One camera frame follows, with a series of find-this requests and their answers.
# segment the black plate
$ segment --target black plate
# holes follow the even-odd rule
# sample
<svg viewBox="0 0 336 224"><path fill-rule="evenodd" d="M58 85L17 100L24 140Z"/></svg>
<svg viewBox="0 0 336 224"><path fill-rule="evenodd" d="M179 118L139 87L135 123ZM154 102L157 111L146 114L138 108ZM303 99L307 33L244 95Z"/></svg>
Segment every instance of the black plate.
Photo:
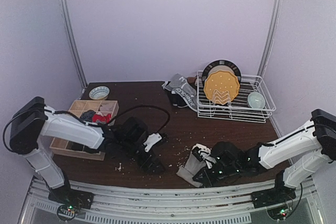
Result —
<svg viewBox="0 0 336 224"><path fill-rule="evenodd" d="M239 68L232 63L231 61L228 60L216 60L214 62L211 62L204 70L202 73L202 84L204 86L205 80L206 78L208 78L209 73L211 72L211 70L213 70L215 67L217 66L227 66L230 69L232 69L233 73L235 74L235 76L238 78L238 81L240 83L241 81L241 73Z"/></svg>

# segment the dark wooden table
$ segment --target dark wooden table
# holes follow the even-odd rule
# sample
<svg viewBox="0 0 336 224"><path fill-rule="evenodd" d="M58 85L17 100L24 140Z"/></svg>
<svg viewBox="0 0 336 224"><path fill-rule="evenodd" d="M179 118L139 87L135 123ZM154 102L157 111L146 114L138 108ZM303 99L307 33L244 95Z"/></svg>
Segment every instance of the dark wooden table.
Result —
<svg viewBox="0 0 336 224"><path fill-rule="evenodd" d="M269 142L277 138L270 121L260 124L203 119L198 118L197 113L189 108L175 108L170 105L161 84L162 82L90 83L82 99L89 99L89 91L92 88L107 86L110 88L108 100L118 100L119 112L139 104L157 105L167 109L171 113L171 120L162 132L168 134L169 140L161 146L153 147L154 152L166 167L166 172L162 175L147 175L122 152L113 156L107 155L104 161L54 155L54 161L66 172L69 179L98 185L132 188L192 188L175 173L179 166L185 163L194 144L201 143L212 147L218 141L230 141L238 148L247 150L258 142ZM129 116L141 118L149 126L151 133L157 130L166 119L166 115L161 111L141 108L121 116L116 123L122 123ZM279 171L288 166L288 162L283 162L264 174L250 178L243 177L233 184L274 179ZM229 178L228 181L221 181L217 186L225 186L231 182L233 179Z"/></svg>

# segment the robotic arm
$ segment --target robotic arm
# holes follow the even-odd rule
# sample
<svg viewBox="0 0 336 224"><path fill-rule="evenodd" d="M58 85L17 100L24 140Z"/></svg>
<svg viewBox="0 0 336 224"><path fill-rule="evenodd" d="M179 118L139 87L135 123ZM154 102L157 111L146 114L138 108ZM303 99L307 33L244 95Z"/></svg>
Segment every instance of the robotic arm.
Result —
<svg viewBox="0 0 336 224"><path fill-rule="evenodd" d="M204 187L211 187L218 180L240 175L256 176L277 164L306 153L294 165L277 174L275 187L252 193L255 208L274 205L295 198L295 188L322 165L336 160L336 117L322 110L314 110L312 118L297 130L269 143L242 151L233 143L218 142L211 152L195 145L192 153L199 161L215 161L206 165L194 177Z"/></svg>
<svg viewBox="0 0 336 224"><path fill-rule="evenodd" d="M147 126L137 118L129 118L123 125L116 126L88 123L67 111L55 111L45 106L43 98L35 97L13 116L5 129L10 123L11 148L8 149L26 158L42 176L50 190L50 200L68 206L89 209L93 194L70 188L66 174L40 145L40 135L63 138L107 153L121 146L145 172L157 174L165 170L151 149L162 142L165 135L149 135Z"/></svg>

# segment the gray cloth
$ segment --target gray cloth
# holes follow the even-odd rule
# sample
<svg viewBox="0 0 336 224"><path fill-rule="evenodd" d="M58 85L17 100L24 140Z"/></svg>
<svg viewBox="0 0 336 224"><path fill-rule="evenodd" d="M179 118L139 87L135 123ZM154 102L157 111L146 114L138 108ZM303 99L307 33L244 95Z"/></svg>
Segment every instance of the gray cloth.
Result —
<svg viewBox="0 0 336 224"><path fill-rule="evenodd" d="M171 82L168 85L164 85L163 88L171 91L172 94L178 94L189 108L197 112L196 90L189 85L185 77L177 73L173 76Z"/></svg>
<svg viewBox="0 0 336 224"><path fill-rule="evenodd" d="M197 158L190 153L190 156L185 163L184 166L180 166L178 169L178 172L176 173L177 176L183 178L185 181L187 181L189 184L193 185L194 187L200 187L202 183L193 181L193 177L196 175L196 173L205 166L204 161L198 161Z"/></svg>

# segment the dish rack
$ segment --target dish rack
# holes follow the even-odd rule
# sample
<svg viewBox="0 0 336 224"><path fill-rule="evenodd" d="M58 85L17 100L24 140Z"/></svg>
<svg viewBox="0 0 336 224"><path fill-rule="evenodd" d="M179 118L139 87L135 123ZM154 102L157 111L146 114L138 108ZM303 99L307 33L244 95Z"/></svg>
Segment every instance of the dish rack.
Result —
<svg viewBox="0 0 336 224"><path fill-rule="evenodd" d="M266 120L276 110L266 84L260 76L243 74L238 96L232 101L228 91L219 92L218 90L214 92L213 98L208 100L203 88L202 71L199 70L197 72L197 115L199 118L266 123ZM266 100L266 106L263 109L253 109L247 104L248 95L255 91L261 93ZM216 104L218 100L224 101L225 104Z"/></svg>

